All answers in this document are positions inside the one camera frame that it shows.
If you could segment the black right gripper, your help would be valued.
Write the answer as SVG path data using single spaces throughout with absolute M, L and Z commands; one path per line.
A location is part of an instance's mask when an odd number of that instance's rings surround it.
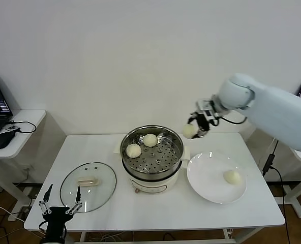
M 213 120 L 207 119 L 203 113 L 192 112 L 188 118 L 187 124 L 192 124 L 194 120 L 198 125 L 198 129 L 195 130 L 192 139 L 204 137 L 209 132 Z

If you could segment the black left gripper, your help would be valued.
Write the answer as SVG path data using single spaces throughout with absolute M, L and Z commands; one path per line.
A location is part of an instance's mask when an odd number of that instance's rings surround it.
M 82 207 L 80 186 L 78 186 L 75 205 L 69 207 L 49 206 L 49 198 L 52 191 L 51 184 L 45 192 L 39 206 L 42 211 L 42 217 L 47 223 L 46 238 L 65 238 L 67 235 L 66 222 L 72 220 L 72 215 L 76 214 Z

